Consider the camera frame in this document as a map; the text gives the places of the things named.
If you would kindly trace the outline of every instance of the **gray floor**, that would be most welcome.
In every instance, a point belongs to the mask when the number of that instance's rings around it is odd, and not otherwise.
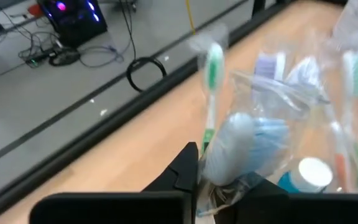
[[[214,0],[212,3],[212,0],[191,0],[195,24],[198,26],[204,23],[238,1]],[[219,22],[227,25],[229,30],[235,29],[250,19],[252,4],[253,1],[242,4]],[[129,36],[121,13],[113,11],[110,5],[104,5],[103,12],[109,32],[93,39],[86,46],[113,45],[117,49],[123,49]],[[132,16],[138,56],[153,54],[190,31],[184,1],[140,0],[138,11]],[[38,29],[35,24],[29,24],[26,28],[30,31]],[[129,49],[123,53],[123,63],[112,63],[102,68],[85,68],[76,63],[61,68],[42,65],[31,69],[20,65],[21,61],[17,58],[18,51],[26,46],[28,40],[18,33],[10,34],[0,45],[0,74],[5,72],[0,75],[0,149],[122,73],[133,58],[132,49]],[[186,41],[183,41],[160,55],[159,59],[167,71],[171,72],[194,55]],[[90,55],[84,60],[99,63],[108,58],[106,55]],[[141,68],[134,76],[135,82],[142,88],[160,80],[159,71],[152,66]],[[21,144],[0,159],[0,186],[36,166],[137,95],[127,80],[122,80]]]

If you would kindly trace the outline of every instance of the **computer tower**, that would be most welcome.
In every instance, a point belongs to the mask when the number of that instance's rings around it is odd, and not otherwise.
[[[59,41],[77,48],[107,31],[97,0],[37,0],[41,10],[59,34]]]

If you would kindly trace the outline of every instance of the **white bottle cap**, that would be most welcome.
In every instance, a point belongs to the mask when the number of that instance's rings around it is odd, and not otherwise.
[[[333,180],[331,168],[322,160],[307,157],[290,173],[291,182],[300,192],[318,193]]]

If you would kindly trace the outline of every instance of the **wooden table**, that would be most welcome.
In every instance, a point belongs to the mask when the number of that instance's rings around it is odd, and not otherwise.
[[[226,72],[252,71],[267,34],[300,39],[314,27],[330,32],[342,9],[313,1],[292,4],[227,53]],[[57,192],[139,192],[166,168],[189,141],[200,143],[206,100],[200,73],[158,100],[0,216],[0,224],[25,224],[32,206]],[[220,108],[223,118],[232,99],[225,82]]]

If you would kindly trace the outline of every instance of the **purple light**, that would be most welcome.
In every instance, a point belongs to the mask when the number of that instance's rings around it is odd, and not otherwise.
[[[96,21],[99,22],[99,17],[95,13],[93,14],[93,17],[94,17],[94,19],[96,19]]]
[[[62,2],[57,2],[56,3],[56,6],[61,10],[61,11],[64,11],[66,10],[66,5]]]
[[[89,4],[89,7],[92,9],[92,11],[94,11],[93,5],[90,2],[88,2],[88,4]]]

